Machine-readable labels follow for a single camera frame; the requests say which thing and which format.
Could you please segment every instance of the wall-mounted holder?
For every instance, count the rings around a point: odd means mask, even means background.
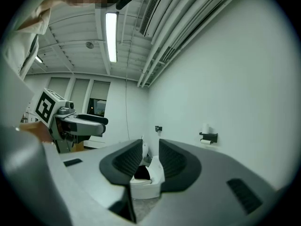
[[[155,126],[155,130],[156,130],[156,132],[162,131],[162,127],[161,126]]]
[[[212,143],[217,143],[218,133],[216,133],[216,134],[203,134],[202,132],[200,132],[200,135],[203,136],[203,139],[201,139],[201,140],[206,140],[206,141],[211,141]]]

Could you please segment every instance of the white shirt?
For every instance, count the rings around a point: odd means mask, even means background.
[[[34,7],[34,10],[27,14],[25,21],[38,19],[37,22],[22,29],[11,31],[3,46],[4,58],[22,80],[30,69],[39,50],[39,42],[37,39],[30,53],[32,42],[36,35],[45,34],[48,27],[51,10],[48,9],[41,13],[39,5],[42,1],[43,0],[33,0],[32,3],[27,4],[27,9],[19,13],[20,17],[24,17],[24,12],[26,13],[26,10]]]

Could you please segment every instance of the person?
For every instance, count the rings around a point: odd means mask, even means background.
[[[3,46],[3,56],[11,68],[23,80],[30,69],[39,49],[38,36],[45,34],[50,20],[51,8],[66,3],[69,6],[88,6],[93,3],[105,8],[118,0],[27,0],[12,24],[11,32]],[[42,122],[26,123],[19,126],[42,142],[52,142],[48,128]]]

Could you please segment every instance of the window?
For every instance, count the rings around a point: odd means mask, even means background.
[[[69,78],[51,78],[48,89],[53,90],[61,97],[65,96]]]
[[[83,109],[84,99],[87,92],[89,81],[76,80],[70,100],[74,103],[74,109],[77,113],[81,113]]]
[[[107,103],[106,100],[90,98],[87,114],[104,117],[106,103]]]
[[[104,117],[105,106],[109,93],[109,83],[95,81],[91,90],[87,114]]]

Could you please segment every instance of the floor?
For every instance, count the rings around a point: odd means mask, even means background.
[[[132,198],[137,222],[140,222],[156,206],[160,198],[134,199]]]

